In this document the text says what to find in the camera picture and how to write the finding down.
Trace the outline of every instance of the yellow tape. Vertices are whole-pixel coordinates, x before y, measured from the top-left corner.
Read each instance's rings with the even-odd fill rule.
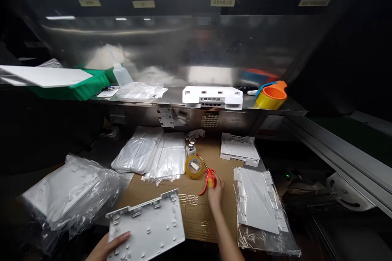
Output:
[[[194,163],[199,166],[199,170],[196,171],[190,164]],[[204,161],[198,156],[192,156],[187,158],[185,161],[185,173],[192,179],[198,179],[203,175]]]

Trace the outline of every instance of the small white box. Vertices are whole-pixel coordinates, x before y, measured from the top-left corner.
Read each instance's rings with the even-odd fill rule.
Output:
[[[241,110],[243,93],[233,87],[187,86],[183,89],[183,103],[187,108],[216,107]]]

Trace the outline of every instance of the green plastic bin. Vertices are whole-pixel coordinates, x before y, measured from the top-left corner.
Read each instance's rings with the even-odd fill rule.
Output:
[[[105,71],[100,70],[84,70],[93,76],[78,84],[59,87],[59,88],[41,88],[40,86],[29,86],[37,96],[44,99],[57,100],[79,100],[85,101],[90,99],[105,86],[110,85],[109,80],[105,75]]]

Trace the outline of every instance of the white plastic enclosure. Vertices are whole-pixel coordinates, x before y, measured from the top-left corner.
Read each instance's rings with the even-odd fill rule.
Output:
[[[233,87],[187,86],[183,89],[183,103],[187,108],[216,107],[241,110],[243,93]]]
[[[185,241],[178,189],[140,205],[106,214],[109,241],[131,231],[107,261],[147,261]]]
[[[240,160],[246,165],[257,167],[260,155],[254,145],[254,137],[240,137],[229,133],[222,133],[220,157],[230,160]]]

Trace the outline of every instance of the hand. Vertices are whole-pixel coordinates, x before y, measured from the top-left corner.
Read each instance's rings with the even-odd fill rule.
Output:
[[[130,235],[131,232],[123,233],[108,243],[107,241],[109,234],[105,234],[105,236],[99,241],[85,261],[106,261],[106,258],[109,256],[110,252],[112,252],[122,243],[125,243],[127,239],[129,239]]]
[[[222,195],[225,183],[221,177],[215,174],[215,188],[208,187],[208,201],[213,213],[222,211]]]

